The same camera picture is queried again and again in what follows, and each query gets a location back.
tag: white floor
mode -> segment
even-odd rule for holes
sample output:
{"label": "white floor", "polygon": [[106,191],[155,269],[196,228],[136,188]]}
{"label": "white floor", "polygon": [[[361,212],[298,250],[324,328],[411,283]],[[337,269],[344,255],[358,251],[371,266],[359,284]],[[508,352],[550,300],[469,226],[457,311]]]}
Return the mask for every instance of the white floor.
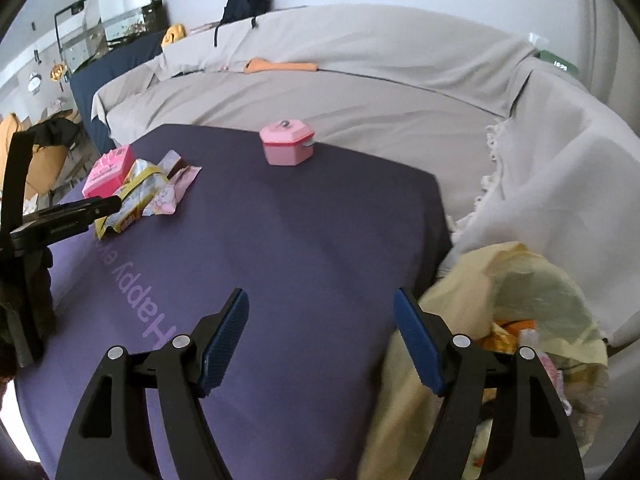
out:
{"label": "white floor", "polygon": [[12,381],[7,388],[4,399],[2,400],[2,411],[0,412],[0,418],[4,424],[9,436],[14,441],[20,452],[27,460],[33,462],[39,462],[40,458],[36,453],[31,439],[27,434],[27,430],[22,423],[20,417],[20,409],[18,409],[18,401],[15,398],[14,382]]}

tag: blue gripper pad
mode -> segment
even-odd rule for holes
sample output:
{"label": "blue gripper pad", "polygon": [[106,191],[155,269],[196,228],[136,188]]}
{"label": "blue gripper pad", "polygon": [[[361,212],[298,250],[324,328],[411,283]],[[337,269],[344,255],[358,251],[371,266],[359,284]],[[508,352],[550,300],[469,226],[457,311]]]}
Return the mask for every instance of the blue gripper pad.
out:
{"label": "blue gripper pad", "polygon": [[222,384],[244,326],[249,319],[249,296],[243,290],[226,311],[211,342],[202,355],[202,373],[198,386],[205,395]]}
{"label": "blue gripper pad", "polygon": [[446,393],[447,383],[442,375],[441,351],[431,338],[421,317],[432,316],[424,314],[413,298],[398,290],[394,296],[394,319],[404,340],[409,355],[414,362],[420,381],[430,388],[434,394],[441,397]]}

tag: purple tablecloth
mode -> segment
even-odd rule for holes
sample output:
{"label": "purple tablecloth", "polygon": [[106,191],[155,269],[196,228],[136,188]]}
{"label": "purple tablecloth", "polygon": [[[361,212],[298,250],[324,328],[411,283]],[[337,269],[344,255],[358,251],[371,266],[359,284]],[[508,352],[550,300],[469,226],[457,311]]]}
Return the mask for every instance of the purple tablecloth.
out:
{"label": "purple tablecloth", "polygon": [[[110,346],[158,348],[240,286],[249,322],[222,386],[202,402],[231,474],[355,478],[394,329],[392,295],[424,291],[449,249],[436,180],[324,144],[303,164],[276,168],[257,134],[235,130],[169,124],[134,144],[153,162],[169,149],[203,167],[174,216],[52,248],[59,330],[17,381],[47,473]],[[148,400],[162,476],[173,480],[157,392]]]}

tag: bright pink box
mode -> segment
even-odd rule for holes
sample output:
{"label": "bright pink box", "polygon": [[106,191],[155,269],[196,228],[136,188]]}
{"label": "bright pink box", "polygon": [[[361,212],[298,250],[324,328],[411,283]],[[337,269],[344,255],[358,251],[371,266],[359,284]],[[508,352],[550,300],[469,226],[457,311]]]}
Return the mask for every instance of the bright pink box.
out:
{"label": "bright pink box", "polygon": [[94,164],[87,177],[82,194],[85,198],[107,198],[122,186],[129,170],[136,161],[130,146],[122,146],[105,153]]}
{"label": "bright pink box", "polygon": [[260,131],[264,155],[272,166],[295,166],[314,154],[315,132],[298,120],[270,124]]}

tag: pink snack wrapper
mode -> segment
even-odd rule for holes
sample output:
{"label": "pink snack wrapper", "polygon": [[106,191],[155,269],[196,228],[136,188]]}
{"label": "pink snack wrapper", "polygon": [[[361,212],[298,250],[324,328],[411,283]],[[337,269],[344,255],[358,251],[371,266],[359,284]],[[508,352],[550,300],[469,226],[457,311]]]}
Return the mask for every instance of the pink snack wrapper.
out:
{"label": "pink snack wrapper", "polygon": [[156,193],[153,200],[145,207],[142,216],[174,214],[178,203],[201,169],[187,166],[178,171],[169,183]]}

